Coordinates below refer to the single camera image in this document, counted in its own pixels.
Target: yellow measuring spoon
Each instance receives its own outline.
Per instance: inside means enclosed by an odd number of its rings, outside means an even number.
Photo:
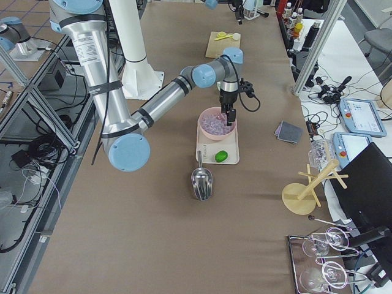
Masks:
[[[227,38],[232,38],[234,41],[237,41],[239,40],[240,36],[241,35],[238,34],[237,32],[235,32],[234,34],[227,34],[226,32],[218,32],[216,34],[216,38],[214,39],[214,41],[219,41]]]

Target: green lime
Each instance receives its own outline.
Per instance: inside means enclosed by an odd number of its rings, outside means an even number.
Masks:
[[[220,150],[217,154],[215,154],[215,161],[216,162],[223,162],[227,159],[228,154],[224,150]]]

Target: white pillar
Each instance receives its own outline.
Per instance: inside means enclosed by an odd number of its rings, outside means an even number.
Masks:
[[[126,58],[122,74],[124,95],[128,99],[149,99],[161,89],[164,73],[155,72],[148,63],[136,1],[109,2]]]

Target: pink bowl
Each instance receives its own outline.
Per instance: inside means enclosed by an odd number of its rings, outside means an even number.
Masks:
[[[211,129],[206,130],[204,128],[205,126],[203,125],[203,119],[205,119],[205,116],[210,116],[210,118],[211,118],[211,117],[217,116],[217,115],[222,115],[224,121],[227,122],[226,114],[221,113],[220,107],[211,107],[201,113],[201,115],[198,117],[197,124],[198,124],[200,130],[202,130],[204,136],[206,136],[207,138],[214,140],[214,141],[221,141],[223,139],[226,139],[228,136],[230,136],[235,131],[235,129],[237,128],[237,120],[235,122],[233,122],[231,127],[227,127],[227,129],[226,128],[224,129],[225,131],[224,131],[223,135],[217,135],[216,132],[215,132],[215,134],[213,134],[214,132],[212,132]]]

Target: wooden board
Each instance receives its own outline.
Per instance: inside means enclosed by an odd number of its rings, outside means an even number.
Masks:
[[[239,35],[239,40],[235,41],[232,38],[226,38],[222,40],[215,41],[216,35],[218,32],[211,32],[209,35],[209,41],[206,51],[206,57],[208,58],[217,58],[222,55],[222,52],[227,47],[237,47],[239,48],[239,44],[241,43],[241,35]]]

